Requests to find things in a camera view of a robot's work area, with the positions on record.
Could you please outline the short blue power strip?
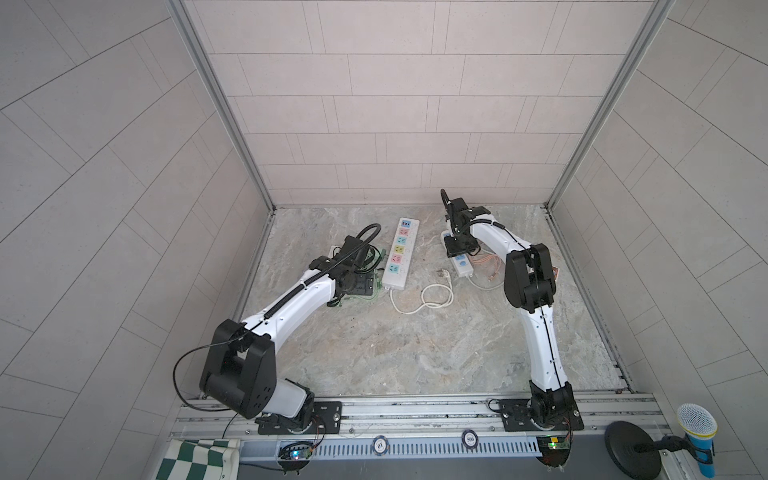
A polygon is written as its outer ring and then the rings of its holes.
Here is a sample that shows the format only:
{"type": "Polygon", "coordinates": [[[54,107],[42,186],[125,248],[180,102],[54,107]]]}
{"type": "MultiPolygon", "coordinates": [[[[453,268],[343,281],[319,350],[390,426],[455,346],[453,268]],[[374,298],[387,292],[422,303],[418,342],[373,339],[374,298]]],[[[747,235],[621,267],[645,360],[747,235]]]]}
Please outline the short blue power strip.
{"type": "Polygon", "coordinates": [[[457,276],[459,278],[472,277],[474,268],[468,258],[466,249],[460,246],[458,239],[449,230],[443,231],[442,236],[446,255],[456,270],[457,276]]]}

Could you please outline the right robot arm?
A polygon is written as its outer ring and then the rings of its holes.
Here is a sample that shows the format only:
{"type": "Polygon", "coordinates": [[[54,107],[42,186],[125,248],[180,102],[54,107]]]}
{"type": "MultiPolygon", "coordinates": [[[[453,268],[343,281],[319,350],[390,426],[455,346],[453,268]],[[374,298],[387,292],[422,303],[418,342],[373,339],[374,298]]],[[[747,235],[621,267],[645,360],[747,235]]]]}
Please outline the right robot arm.
{"type": "Polygon", "coordinates": [[[488,247],[504,264],[503,291],[508,303],[524,312],[531,365],[531,423],[541,430],[563,424],[581,430],[580,412],[556,339],[556,278],[548,247],[519,238],[485,207],[470,207],[461,197],[451,199],[445,190],[440,191],[440,196],[449,227],[444,239],[447,256],[467,256],[479,252],[482,246],[488,247]]]}

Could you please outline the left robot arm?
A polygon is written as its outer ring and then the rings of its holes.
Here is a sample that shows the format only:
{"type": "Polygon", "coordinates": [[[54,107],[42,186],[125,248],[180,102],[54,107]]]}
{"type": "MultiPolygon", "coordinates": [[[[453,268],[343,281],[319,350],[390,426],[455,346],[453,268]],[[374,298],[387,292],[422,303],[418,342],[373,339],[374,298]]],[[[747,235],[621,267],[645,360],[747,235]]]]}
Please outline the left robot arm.
{"type": "Polygon", "coordinates": [[[341,299],[359,275],[378,266],[369,259],[371,234],[347,236],[332,257],[313,260],[300,279],[283,295],[256,314],[236,322],[227,319],[202,347],[207,356],[199,389],[245,419],[266,420],[280,428],[303,432],[314,422],[314,393],[294,381],[277,376],[277,353],[285,341],[317,309],[341,299]]]}

